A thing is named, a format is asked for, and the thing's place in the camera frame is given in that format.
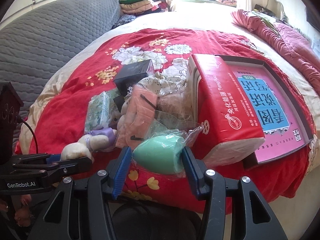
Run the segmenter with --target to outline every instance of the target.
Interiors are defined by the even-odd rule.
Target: qr code
[[[293,130],[293,135],[294,135],[294,137],[296,138],[296,141],[297,141],[297,142],[302,140],[301,135],[300,135],[300,132],[299,132],[298,129]]]

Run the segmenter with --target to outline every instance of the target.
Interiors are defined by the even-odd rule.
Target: black box
[[[128,65],[123,65],[120,72],[116,75],[114,82],[122,96],[129,92],[128,88],[138,83],[141,79],[153,76],[154,69],[152,60],[144,60]]]
[[[12,156],[13,132],[23,102],[10,82],[0,82],[0,165]]]

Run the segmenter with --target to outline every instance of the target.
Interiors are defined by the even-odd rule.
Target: black cable
[[[17,123],[23,123],[23,124],[25,124],[25,125],[29,128],[30,132],[32,133],[33,139],[35,140],[35,144],[36,144],[36,154],[38,154],[38,142],[37,142],[37,139],[36,139],[36,135],[35,135],[35,133],[33,132],[33,130],[32,130],[32,128],[30,127],[30,125],[28,125],[28,123],[27,123],[26,121],[24,121],[24,120],[21,118],[21,116],[19,116],[19,115],[18,115],[18,118],[17,118]]]

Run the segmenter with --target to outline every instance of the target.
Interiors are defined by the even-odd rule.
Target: blue gripper pad
[[[210,189],[204,181],[204,172],[207,170],[204,162],[196,160],[191,149],[187,146],[182,149],[181,158],[193,195],[197,200],[206,199]]]
[[[113,163],[110,163],[107,166],[107,170],[109,172],[108,186],[111,189],[111,192],[108,190],[108,193],[111,194],[111,198],[113,200],[116,200],[122,192],[123,185],[128,174],[131,158],[131,148],[124,147],[122,148],[118,159],[114,162],[114,165]]]
[[[61,154],[51,154],[49,158],[47,158],[47,164],[51,164],[54,162],[60,161]]]

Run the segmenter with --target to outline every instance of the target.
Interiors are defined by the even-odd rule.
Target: purple bow
[[[113,133],[112,128],[108,127],[108,128],[103,128],[101,130],[93,130],[91,132],[89,132],[90,135],[92,136],[96,136],[96,135],[105,135],[108,137],[109,139],[109,145],[106,149],[108,149],[110,146],[114,145],[115,141],[116,141],[116,136]],[[86,144],[87,144],[87,148],[89,149],[90,152],[93,152],[90,143],[89,143],[89,138],[86,139]]]

